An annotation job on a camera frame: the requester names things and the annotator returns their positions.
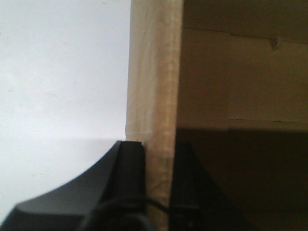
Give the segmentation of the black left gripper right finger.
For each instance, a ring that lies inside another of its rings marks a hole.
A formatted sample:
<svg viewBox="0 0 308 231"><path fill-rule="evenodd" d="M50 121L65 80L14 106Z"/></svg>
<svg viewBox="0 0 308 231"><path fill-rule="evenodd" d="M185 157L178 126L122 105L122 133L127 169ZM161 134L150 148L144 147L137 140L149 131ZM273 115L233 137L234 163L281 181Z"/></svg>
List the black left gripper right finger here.
<svg viewBox="0 0 308 231"><path fill-rule="evenodd" d="M169 203L171 231L253 231L200 163L193 147L176 143Z"/></svg>

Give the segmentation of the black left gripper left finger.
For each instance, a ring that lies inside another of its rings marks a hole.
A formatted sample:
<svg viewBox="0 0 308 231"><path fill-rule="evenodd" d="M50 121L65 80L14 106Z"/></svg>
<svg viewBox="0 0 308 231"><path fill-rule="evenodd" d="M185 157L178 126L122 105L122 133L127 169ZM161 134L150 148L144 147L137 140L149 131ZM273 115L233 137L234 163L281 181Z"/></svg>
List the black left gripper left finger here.
<svg viewBox="0 0 308 231"><path fill-rule="evenodd" d="M18 203L2 231L74 231L98 204L113 198L145 195L144 147L117 141L92 167L68 183Z"/></svg>

